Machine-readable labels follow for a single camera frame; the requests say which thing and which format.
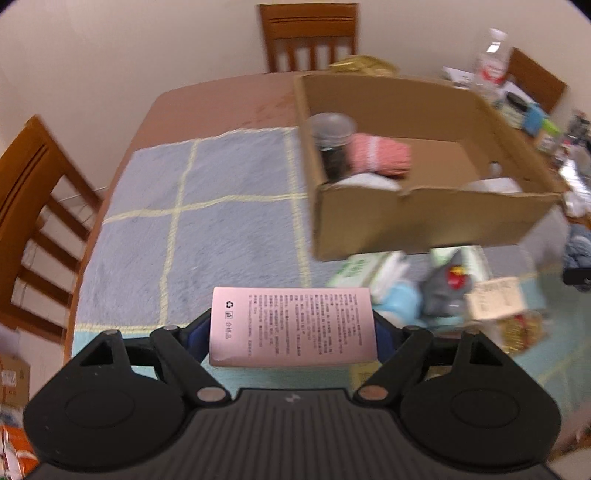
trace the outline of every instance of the pink card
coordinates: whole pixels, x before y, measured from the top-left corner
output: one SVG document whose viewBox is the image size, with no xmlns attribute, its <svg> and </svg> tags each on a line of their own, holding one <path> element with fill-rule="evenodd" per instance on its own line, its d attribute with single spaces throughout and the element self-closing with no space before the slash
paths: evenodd
<svg viewBox="0 0 591 480">
<path fill-rule="evenodd" d="M 213 290 L 209 362 L 314 367 L 376 360 L 368 288 Z"/>
</svg>

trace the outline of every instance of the white tissue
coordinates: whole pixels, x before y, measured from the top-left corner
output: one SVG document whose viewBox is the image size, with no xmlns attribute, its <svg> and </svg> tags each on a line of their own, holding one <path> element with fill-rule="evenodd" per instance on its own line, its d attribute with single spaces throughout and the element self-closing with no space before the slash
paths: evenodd
<svg viewBox="0 0 591 480">
<path fill-rule="evenodd" d="M 355 187 L 366 187 L 377 190 L 400 190 L 400 185 L 396 180 L 389 179 L 377 173 L 358 173 L 344 180 L 338 181 L 335 185 L 348 185 Z"/>
</svg>

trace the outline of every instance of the pink towel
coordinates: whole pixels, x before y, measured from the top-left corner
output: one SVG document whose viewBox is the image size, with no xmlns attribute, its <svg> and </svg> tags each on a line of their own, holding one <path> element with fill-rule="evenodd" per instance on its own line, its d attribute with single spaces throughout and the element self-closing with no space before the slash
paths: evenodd
<svg viewBox="0 0 591 480">
<path fill-rule="evenodd" d="M 348 145 L 354 173 L 372 171 L 401 177 L 410 170 L 410 145 L 377 135 L 355 134 Z"/>
</svg>

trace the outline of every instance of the orange package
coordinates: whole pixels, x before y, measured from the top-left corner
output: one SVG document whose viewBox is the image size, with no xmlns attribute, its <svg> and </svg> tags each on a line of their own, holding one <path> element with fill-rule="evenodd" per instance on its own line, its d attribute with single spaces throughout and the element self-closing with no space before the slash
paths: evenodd
<svg viewBox="0 0 591 480">
<path fill-rule="evenodd" d="M 15 427 L 0 427 L 2 433 L 2 462 L 6 480 L 21 480 L 39 464 L 25 431 Z"/>
</svg>

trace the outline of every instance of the clear plastic cup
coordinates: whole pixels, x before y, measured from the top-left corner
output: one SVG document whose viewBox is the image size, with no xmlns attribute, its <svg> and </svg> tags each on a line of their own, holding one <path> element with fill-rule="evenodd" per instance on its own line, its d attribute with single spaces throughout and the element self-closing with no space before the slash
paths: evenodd
<svg viewBox="0 0 591 480">
<path fill-rule="evenodd" d="M 347 145 L 357 131 L 355 120 L 343 113 L 318 113 L 308 119 L 329 181 L 344 179 L 350 170 Z"/>
</svg>

